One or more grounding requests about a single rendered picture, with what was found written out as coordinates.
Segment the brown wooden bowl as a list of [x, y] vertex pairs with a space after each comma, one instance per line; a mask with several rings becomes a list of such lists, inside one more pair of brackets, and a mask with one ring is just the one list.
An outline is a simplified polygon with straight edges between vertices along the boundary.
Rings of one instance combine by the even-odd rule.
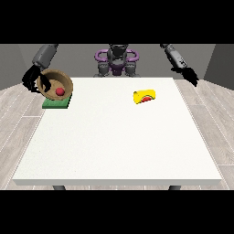
[[[45, 91], [46, 86], [42, 83], [40, 78], [37, 78], [37, 87], [41, 94], [53, 101], [62, 101], [67, 99], [71, 93], [73, 92], [73, 83], [71, 78], [58, 69], [45, 69], [42, 71], [42, 74], [45, 75], [48, 81], [51, 84], [50, 90]], [[62, 96], [58, 96], [56, 93], [57, 88], [62, 88], [64, 90], [64, 94]]]

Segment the yellow cup with melon print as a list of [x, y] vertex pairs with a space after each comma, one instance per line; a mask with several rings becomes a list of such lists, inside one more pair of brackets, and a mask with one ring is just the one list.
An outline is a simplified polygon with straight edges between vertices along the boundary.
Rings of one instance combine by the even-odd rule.
[[138, 90], [133, 93], [133, 101], [136, 104], [154, 99], [155, 99], [155, 90]]

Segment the green square pad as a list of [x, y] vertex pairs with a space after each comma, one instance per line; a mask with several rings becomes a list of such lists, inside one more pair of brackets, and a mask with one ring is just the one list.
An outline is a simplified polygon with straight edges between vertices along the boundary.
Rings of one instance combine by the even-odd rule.
[[67, 109], [69, 107], [71, 96], [62, 101], [53, 101], [51, 99], [45, 99], [42, 108], [43, 109]]

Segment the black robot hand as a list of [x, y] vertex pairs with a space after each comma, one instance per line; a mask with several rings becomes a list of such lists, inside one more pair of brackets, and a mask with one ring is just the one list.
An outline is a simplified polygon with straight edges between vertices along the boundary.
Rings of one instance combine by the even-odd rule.
[[49, 91], [51, 88], [51, 83], [49, 82], [48, 78], [40, 72], [40, 68], [36, 65], [33, 65], [23, 76], [23, 85], [31, 92], [39, 93], [39, 90], [35, 86], [35, 81], [37, 78], [40, 78], [42, 83], [45, 85], [45, 92]]
[[192, 68], [171, 68], [172, 71], [179, 73], [183, 78], [194, 86], [197, 85], [199, 78]]

